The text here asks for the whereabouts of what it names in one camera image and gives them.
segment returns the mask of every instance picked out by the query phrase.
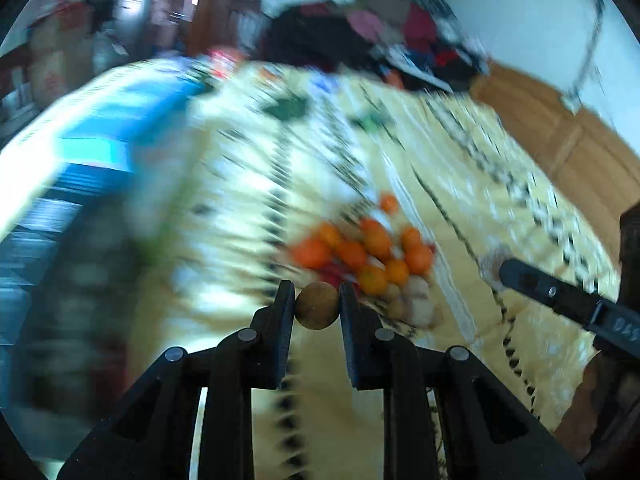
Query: potato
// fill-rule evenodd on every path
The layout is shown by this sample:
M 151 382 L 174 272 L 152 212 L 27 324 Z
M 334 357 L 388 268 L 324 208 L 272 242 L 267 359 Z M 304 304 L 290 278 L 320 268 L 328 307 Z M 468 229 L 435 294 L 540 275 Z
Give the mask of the potato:
M 393 300 L 397 300 L 401 294 L 402 291 L 400 290 L 399 286 L 394 285 L 393 283 L 389 283 L 386 286 L 385 293 L 382 295 L 382 299 L 388 303 L 391 303 Z
M 411 276 L 402 290 L 409 300 L 429 297 L 429 283 L 420 276 Z
M 404 322 L 418 328 L 432 328 L 436 325 L 435 306 L 430 300 L 413 298 L 408 303 L 408 316 L 403 319 Z
M 401 298 L 396 298 L 386 308 L 386 316 L 389 319 L 403 320 L 409 314 L 409 308 Z
M 338 291 L 329 283 L 309 283 L 296 299 L 295 314 L 305 328 L 327 328 L 338 319 Z

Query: wooden door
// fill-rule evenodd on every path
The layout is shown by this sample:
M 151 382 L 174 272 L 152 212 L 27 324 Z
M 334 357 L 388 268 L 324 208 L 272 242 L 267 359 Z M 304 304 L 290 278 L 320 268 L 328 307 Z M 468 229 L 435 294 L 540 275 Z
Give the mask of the wooden door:
M 551 86 L 492 64 L 472 97 L 493 107 L 505 129 L 582 211 L 614 261 L 620 215 L 640 202 L 640 159 L 595 114 L 573 115 Z

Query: bed sheet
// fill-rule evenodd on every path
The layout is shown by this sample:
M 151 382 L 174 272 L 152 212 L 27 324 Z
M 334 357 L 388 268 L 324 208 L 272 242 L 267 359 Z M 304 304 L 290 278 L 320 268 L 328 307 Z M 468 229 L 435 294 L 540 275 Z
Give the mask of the bed sheet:
M 553 431 L 593 356 L 593 335 L 516 292 L 493 290 L 479 261 L 505 244 L 615 299 L 619 276 L 581 214 L 495 112 L 468 96 L 267 69 L 248 63 L 216 95 L 193 102 L 208 146 L 164 263 L 143 283 L 130 378 L 168 346 L 197 351 L 248 326 L 281 279 L 312 280 L 282 265 L 282 245 L 322 218 L 366 213 L 391 190 L 402 212 L 390 227 L 410 222 L 437 247 L 430 293 L 443 320 L 431 330 L 383 323 L 426 348 L 470 348 Z M 253 397 L 256 478 L 302 469 L 315 478 L 380 476 L 382 397 L 351 389 L 339 324 L 313 332 L 296 323 L 286 387 Z

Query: clothing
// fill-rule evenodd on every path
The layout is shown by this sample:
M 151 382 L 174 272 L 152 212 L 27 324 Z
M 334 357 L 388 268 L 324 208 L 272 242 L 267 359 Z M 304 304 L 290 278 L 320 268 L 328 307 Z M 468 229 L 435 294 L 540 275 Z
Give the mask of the clothing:
M 404 34 L 399 28 L 395 28 L 388 23 L 385 23 L 385 27 L 380 31 L 378 35 L 380 43 L 387 46 L 402 43 L 404 41 Z
M 411 9 L 409 0 L 358 0 L 367 9 L 379 16 L 383 22 L 402 28 Z
M 447 82 L 454 92 L 468 91 L 472 79 L 480 72 L 476 58 L 441 43 L 432 44 L 427 53 L 409 50 L 407 57 L 416 68 Z
M 303 16 L 330 16 L 331 12 L 326 4 L 308 4 L 300 6 Z
M 300 8 L 293 7 L 271 23 L 264 38 L 264 60 L 326 72 L 334 72 L 340 63 L 367 69 L 372 46 L 343 16 L 302 16 Z
M 411 0 L 434 18 L 456 18 L 449 4 L 444 0 Z
M 347 21 L 351 28 L 371 43 L 377 43 L 380 32 L 385 24 L 372 12 L 367 10 L 354 10 L 347 14 Z
M 419 52 L 430 51 L 430 44 L 437 37 L 436 25 L 431 15 L 416 4 L 411 4 L 403 31 L 406 46 Z

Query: pile of fruit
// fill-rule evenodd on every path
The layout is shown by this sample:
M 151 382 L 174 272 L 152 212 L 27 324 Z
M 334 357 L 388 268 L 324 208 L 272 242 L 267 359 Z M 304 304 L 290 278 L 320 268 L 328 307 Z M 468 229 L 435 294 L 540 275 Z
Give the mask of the pile of fruit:
M 394 215 L 398 200 L 384 193 L 380 209 Z M 353 281 L 357 292 L 383 300 L 387 317 L 411 322 L 420 310 L 422 325 L 428 325 L 433 314 L 426 279 L 435 252 L 414 226 L 405 225 L 396 234 L 369 217 L 360 218 L 359 226 L 322 222 L 289 248 L 295 264 L 314 270 L 322 282 L 338 288 L 343 281 Z

